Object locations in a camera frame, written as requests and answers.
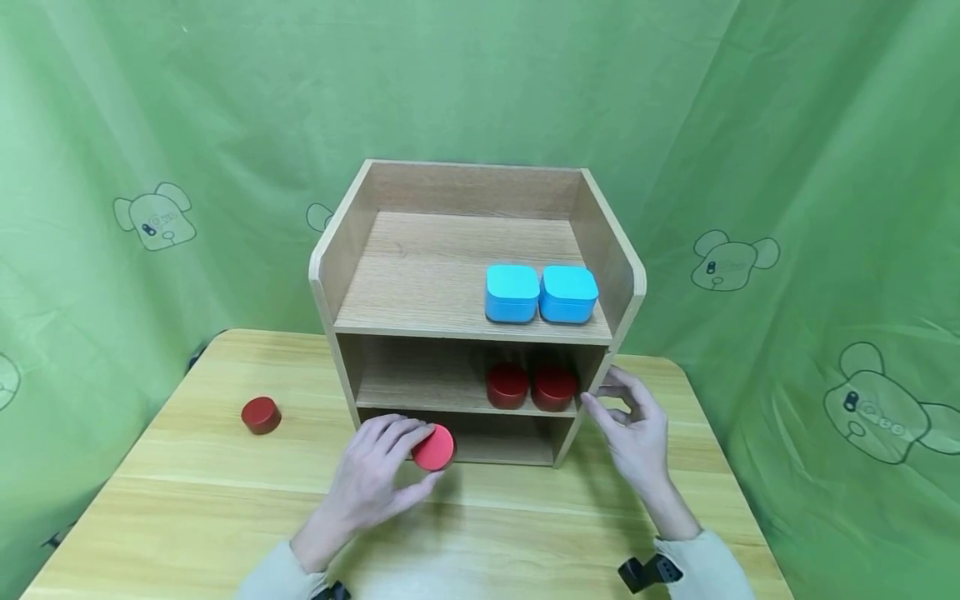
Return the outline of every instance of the wooden shelf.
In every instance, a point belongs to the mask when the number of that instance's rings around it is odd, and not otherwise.
[[[600,293],[592,317],[491,323],[495,263],[586,266]],[[385,412],[422,416],[450,427],[459,461],[554,467],[582,411],[543,413],[529,399],[493,408],[488,350],[536,350],[536,364],[559,355],[596,391],[646,294],[643,265],[587,169],[503,165],[366,160],[309,278],[355,426]]]
[[[484,314],[487,267],[583,265],[568,221],[379,212],[334,322],[370,333],[608,346],[598,303],[583,325],[496,324]]]
[[[360,421],[391,411],[360,408]],[[529,416],[464,415],[408,411],[408,416],[439,423],[457,441],[456,462],[531,465],[554,463],[549,420]]]
[[[363,361],[362,372],[356,375],[359,379],[356,405],[361,408],[529,415],[548,419],[577,416],[574,403],[561,413],[547,413],[537,408],[529,397],[516,410],[501,410],[487,402],[487,369],[508,355],[511,360],[522,362],[527,347],[384,336],[357,336],[352,342],[360,345],[359,355]],[[351,371],[353,366],[348,363],[347,367]]]

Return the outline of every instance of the cartoon bear print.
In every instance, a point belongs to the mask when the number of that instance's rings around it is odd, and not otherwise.
[[[189,242],[197,230],[183,213],[190,210],[190,199],[173,183],[161,183],[152,194],[133,200],[117,198],[113,214],[124,231],[136,229],[143,247],[153,252]]]
[[[0,411],[10,406],[20,389],[20,371],[7,356],[0,354]]]
[[[330,219],[333,218],[333,211],[323,204],[311,204],[306,209],[306,224],[311,229],[323,233],[330,225]]]
[[[693,282],[714,292],[742,289],[750,281],[753,269],[769,269],[780,259],[780,246],[765,237],[753,244],[732,242],[720,229],[704,233],[694,243],[693,251],[703,261],[693,270]]]
[[[960,454],[960,411],[920,402],[886,375],[880,351],[858,342],[840,354],[847,380],[827,392],[824,407],[840,435],[888,465],[906,461],[920,444],[941,454]]]

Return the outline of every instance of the white sleeve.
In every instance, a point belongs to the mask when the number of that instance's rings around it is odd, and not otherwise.
[[[755,600],[743,568],[715,533],[689,541],[656,539],[654,546],[684,575],[667,584],[671,600]]]
[[[311,600],[326,589],[326,573],[304,573],[283,541],[247,576],[235,600]]]

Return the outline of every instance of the person's right hand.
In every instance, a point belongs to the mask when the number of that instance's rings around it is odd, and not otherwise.
[[[630,413],[606,408],[595,396],[584,393],[581,400],[600,426],[613,463],[641,496],[670,482],[666,466],[666,413],[653,394],[634,375],[610,367],[598,396],[622,398]]]
[[[330,492],[290,542],[305,572],[326,570],[333,557],[358,533],[419,504],[443,471],[406,488],[394,479],[410,451],[433,432],[433,425],[400,415],[367,420],[347,445]]]

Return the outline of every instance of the green backdrop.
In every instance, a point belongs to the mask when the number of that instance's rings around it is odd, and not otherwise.
[[[0,597],[191,352],[320,330],[306,259],[368,156],[589,167],[649,273],[626,350],[687,370],[797,598],[952,595],[958,31],[954,0],[0,3]]]

